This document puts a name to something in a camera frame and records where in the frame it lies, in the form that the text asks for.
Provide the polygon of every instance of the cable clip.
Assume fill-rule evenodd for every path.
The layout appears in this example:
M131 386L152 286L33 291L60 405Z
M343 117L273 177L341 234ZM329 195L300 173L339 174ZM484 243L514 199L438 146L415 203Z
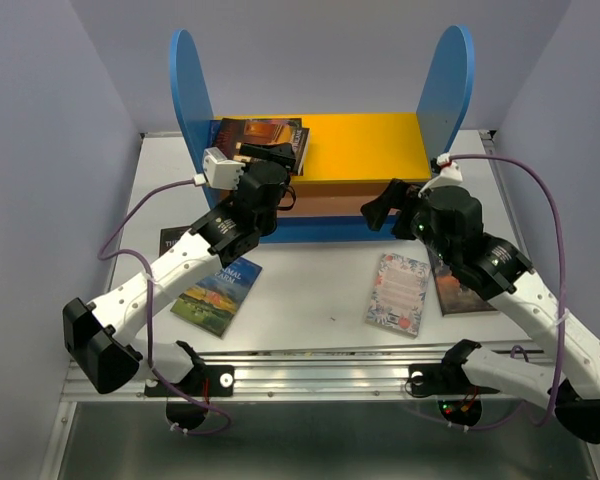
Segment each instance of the cable clip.
M147 280L147 282L151 282L153 283L153 285L160 290L161 293L164 293L167 297L169 297L170 300L175 301L178 298L174 297L173 295L171 295L169 293L169 290L167 290L166 288L164 288L162 285L160 285L160 282L158 282L155 278L153 278L151 275L149 275L147 272L141 272L142 276Z
M440 170L450 167L451 164L453 163L451 161L451 154L443 153L441 155L438 155L438 158L436 159L436 163L438 164L438 167L440 167Z
M561 323L563 323L569 315L571 315L571 312L569 311L568 308L565 308L564 314L562 315L562 317L560 317L556 320L556 327L559 326Z

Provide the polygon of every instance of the blue shelf base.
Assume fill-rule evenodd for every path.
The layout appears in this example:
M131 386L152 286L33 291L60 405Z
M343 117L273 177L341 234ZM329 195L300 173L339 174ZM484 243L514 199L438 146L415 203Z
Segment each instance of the blue shelf base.
M371 242L395 240L391 229L395 215L389 216L379 232L372 232L362 217L284 217L278 229L260 243Z

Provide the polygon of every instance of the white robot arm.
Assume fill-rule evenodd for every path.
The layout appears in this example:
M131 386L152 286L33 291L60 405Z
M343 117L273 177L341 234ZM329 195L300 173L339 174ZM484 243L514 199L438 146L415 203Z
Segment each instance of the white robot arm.
M545 353L562 364L554 391L555 415L574 435L600 443L600 340L568 310L560 318L558 300L531 262L506 240L483 231L482 205L458 185L460 169L441 155L440 174L422 188L393 180L385 192L361 209L377 230L390 209L399 211L392 233L422 241L451 273L516 322ZM558 354L559 324L564 346ZM415 396L465 394L486 387L547 408L554 369L503 357L463 340L440 364L410 365Z
M245 146L265 161L245 166L227 160L217 148L205 150L204 176L197 175L193 183L231 194L194 222L168 252L114 290L87 304L76 298L64 307L65 346L99 393L134 378L154 378L155 370L178 384L204 367L184 342L154 345L137 334L152 314L276 229L279 203L289 190L288 165L295 162L291 145Z

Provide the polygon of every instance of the book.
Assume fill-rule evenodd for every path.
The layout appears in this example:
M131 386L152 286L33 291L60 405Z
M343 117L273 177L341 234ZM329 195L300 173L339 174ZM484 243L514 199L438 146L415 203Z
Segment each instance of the book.
M375 278L366 322L416 337L422 322L431 267L390 253L383 255Z
M438 256L428 251L433 280L438 292L438 302L442 315L464 313L495 312L496 309L482 300L473 290L460 284L451 274L451 269Z
M292 127L302 128L302 119L301 118L250 118L248 120L252 120L254 122L264 122L264 123L277 123L282 125L291 125ZM220 129L221 120L211 120L211 126L209 128L209 138L207 139L207 146L212 147L213 143L216 141L216 136L218 135L218 130Z
M309 129L296 126L297 122L294 119L266 120L223 118L212 146L219 148L229 159L249 163L257 159L240 155L239 150L243 143L255 145L290 143L296 156L296 163L291 172L296 175L301 174L308 150Z
M160 231L160 254L168 251L191 227ZM182 293L171 307L181 319L222 338L255 283L262 267L238 258L215 275L203 278Z

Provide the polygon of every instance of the gray wall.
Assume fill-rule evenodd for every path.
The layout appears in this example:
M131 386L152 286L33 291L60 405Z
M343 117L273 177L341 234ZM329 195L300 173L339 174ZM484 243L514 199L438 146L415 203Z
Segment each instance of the gray wall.
M415 111L436 42L469 26L465 128L500 125L568 0L72 0L140 131L177 130L167 51L189 29L220 115Z
M37 478L68 364L62 306L99 292L140 139L67 0L0 0L0 479Z
M496 147L533 165L555 194L564 223L568 306L600 336L600 0L569 8L507 114ZM504 170L527 247L555 288L546 202L524 174Z

